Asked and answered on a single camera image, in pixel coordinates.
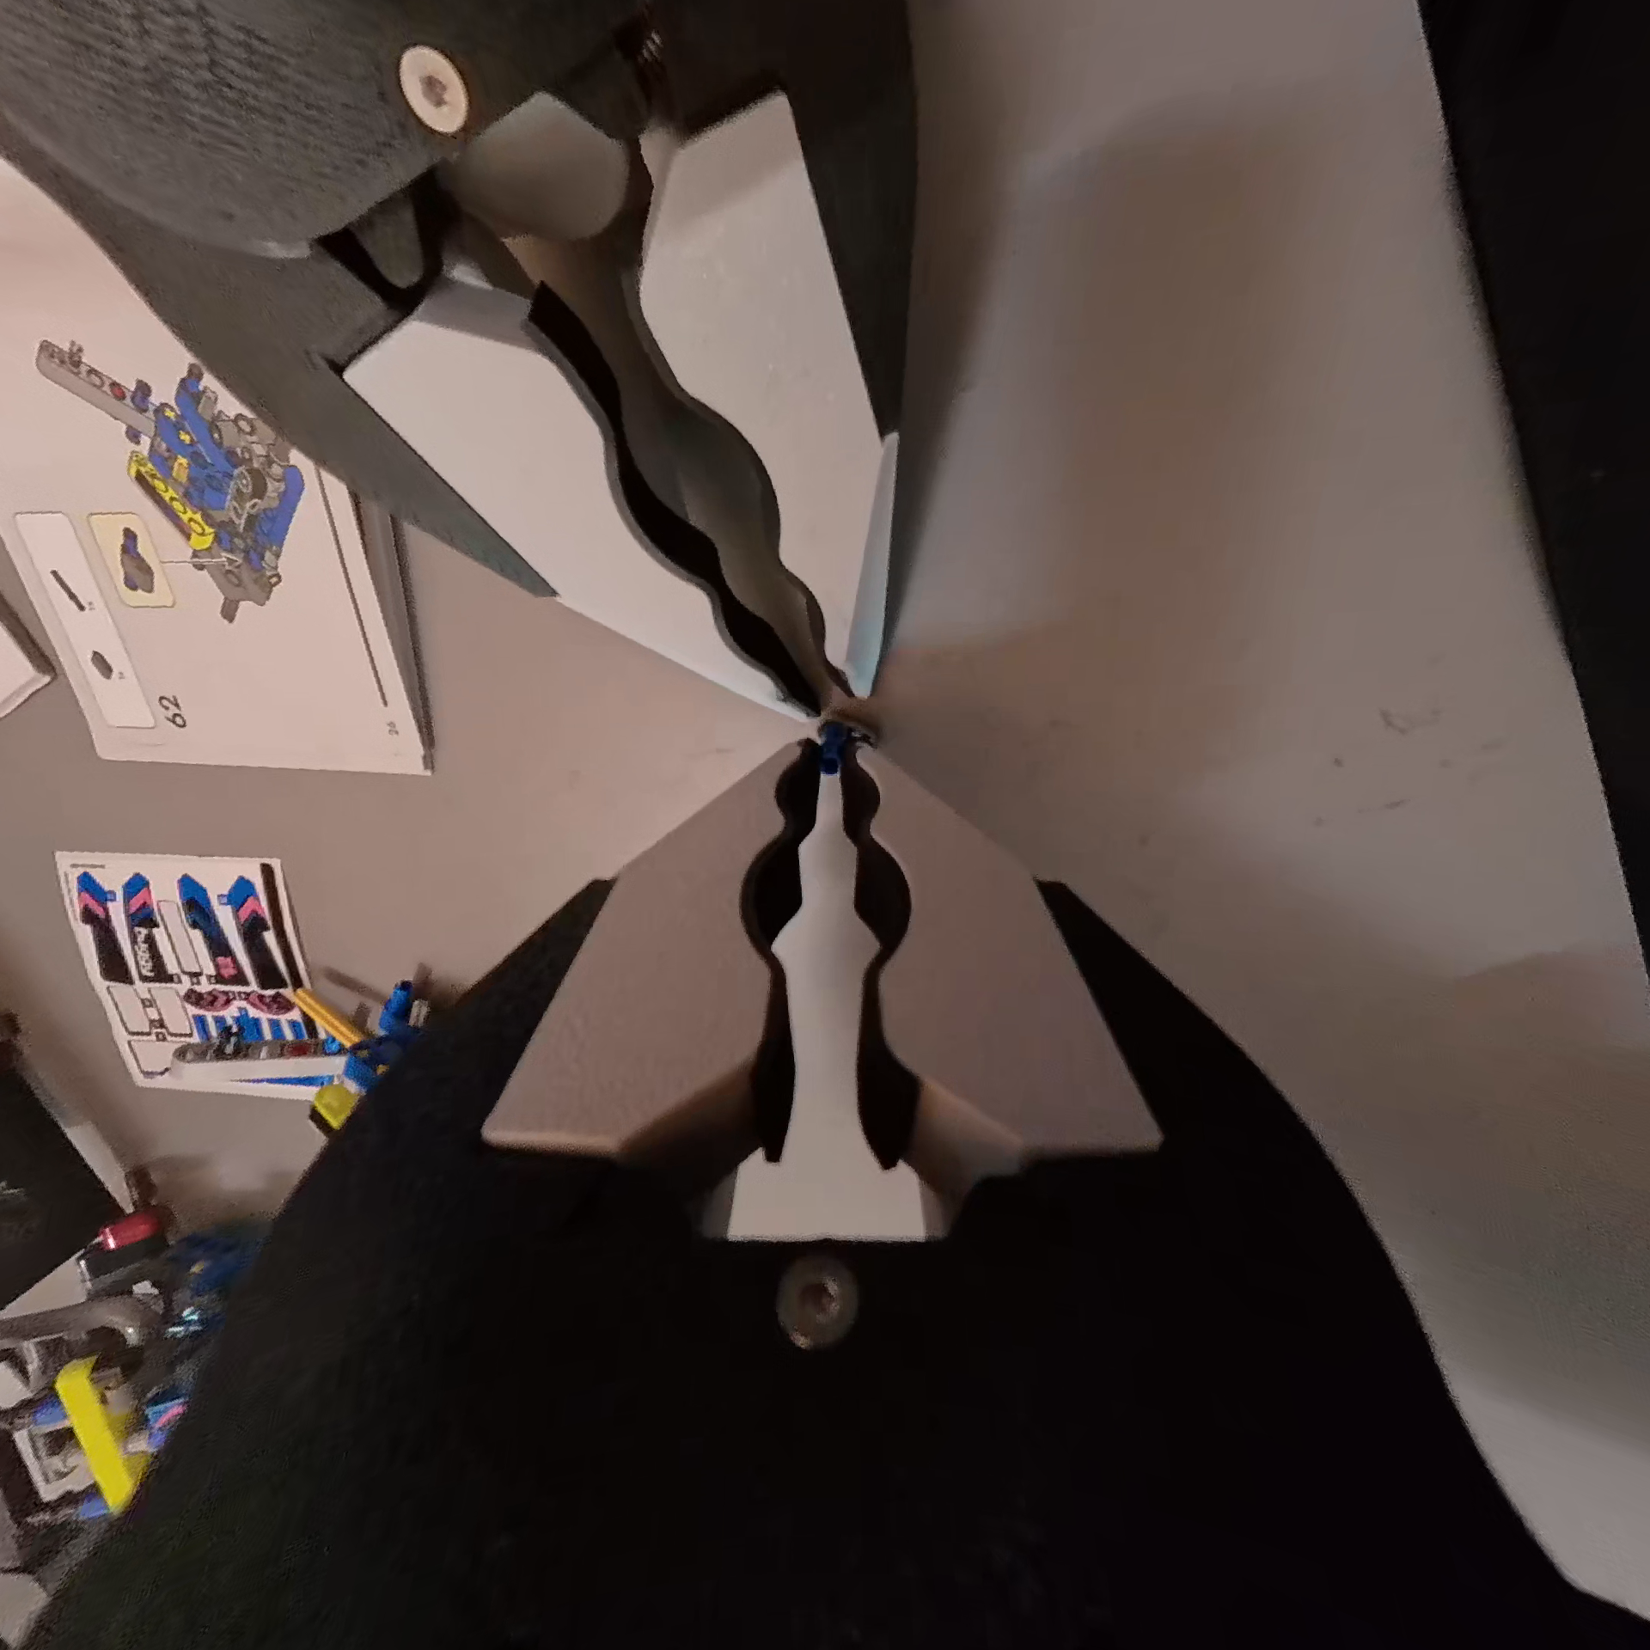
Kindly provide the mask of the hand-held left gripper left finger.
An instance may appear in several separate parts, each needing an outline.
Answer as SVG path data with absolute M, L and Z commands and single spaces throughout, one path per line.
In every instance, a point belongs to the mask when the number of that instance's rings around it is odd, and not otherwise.
M 482 1126 L 635 1167 L 776 1157 L 795 1093 L 785 970 L 819 748 L 780 748 L 630 860 Z

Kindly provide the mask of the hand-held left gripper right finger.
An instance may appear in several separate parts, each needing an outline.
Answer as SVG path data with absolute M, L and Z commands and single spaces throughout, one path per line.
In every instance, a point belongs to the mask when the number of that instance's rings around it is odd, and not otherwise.
M 876 1164 L 984 1181 L 1161 1130 L 1036 879 L 884 755 L 842 758 L 852 908 L 876 940 L 855 1047 Z

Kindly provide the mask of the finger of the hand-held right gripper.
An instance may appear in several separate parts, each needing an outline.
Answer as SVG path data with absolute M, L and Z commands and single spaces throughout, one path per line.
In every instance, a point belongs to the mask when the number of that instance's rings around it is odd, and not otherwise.
M 651 483 L 613 368 L 551 289 L 443 277 L 341 382 L 565 609 L 756 703 L 819 715 L 713 540 Z
M 898 435 L 878 430 L 785 95 L 623 145 L 537 93 L 463 150 L 457 200 L 580 320 L 647 488 L 812 698 L 867 700 Z

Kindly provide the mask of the blue lego assembly yellow axle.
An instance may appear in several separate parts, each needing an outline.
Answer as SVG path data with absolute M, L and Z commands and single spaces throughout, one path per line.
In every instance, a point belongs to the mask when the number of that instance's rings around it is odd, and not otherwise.
M 307 1105 L 309 1123 L 331 1140 L 377 1081 L 419 1042 L 431 1006 L 419 978 L 396 982 L 362 1026 L 310 990 L 293 990 L 293 1002 L 316 1023 L 322 1040 L 334 1044 L 340 1052 L 340 1073 L 321 1083 Z

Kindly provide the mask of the open lego instruction booklet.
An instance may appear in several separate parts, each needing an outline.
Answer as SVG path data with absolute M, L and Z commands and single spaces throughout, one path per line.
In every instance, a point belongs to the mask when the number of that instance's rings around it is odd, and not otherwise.
M 104 760 L 431 772 L 393 547 L 175 349 L 173 382 L 27 339 L 3 550 Z

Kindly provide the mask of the grey lego beam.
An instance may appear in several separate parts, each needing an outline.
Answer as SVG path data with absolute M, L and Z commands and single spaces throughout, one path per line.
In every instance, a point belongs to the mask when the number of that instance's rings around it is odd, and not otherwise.
M 348 1049 L 329 1038 L 261 1040 L 221 1037 L 173 1049 L 175 1083 L 328 1083 L 343 1071 Z

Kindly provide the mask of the lego sticker sheet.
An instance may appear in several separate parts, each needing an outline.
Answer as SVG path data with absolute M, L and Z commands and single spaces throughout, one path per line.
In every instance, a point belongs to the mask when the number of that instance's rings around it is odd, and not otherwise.
M 312 978 L 276 856 L 59 849 L 53 872 L 92 1021 L 137 1087 L 175 1092 L 195 1069 L 218 1083 L 269 1083 L 176 1059 L 223 1040 L 326 1054 L 319 1023 L 298 1006 Z

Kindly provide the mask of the blue grey lego engine assembly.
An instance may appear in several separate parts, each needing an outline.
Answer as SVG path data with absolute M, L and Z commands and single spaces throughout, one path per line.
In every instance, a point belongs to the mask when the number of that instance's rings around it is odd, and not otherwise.
M 267 1233 L 250 1219 L 175 1236 L 159 1209 L 135 1209 L 75 1255 L 78 1300 L 3 1319 L 8 1540 L 22 1545 L 130 1504 L 187 1411 Z

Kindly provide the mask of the white printed leaflet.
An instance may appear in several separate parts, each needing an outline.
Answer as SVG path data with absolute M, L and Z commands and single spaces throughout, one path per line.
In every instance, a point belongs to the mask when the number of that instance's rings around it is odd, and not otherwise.
M 4 719 L 27 703 L 32 695 L 51 686 L 56 671 L 4 598 L 1 598 L 0 650 L 0 717 Z

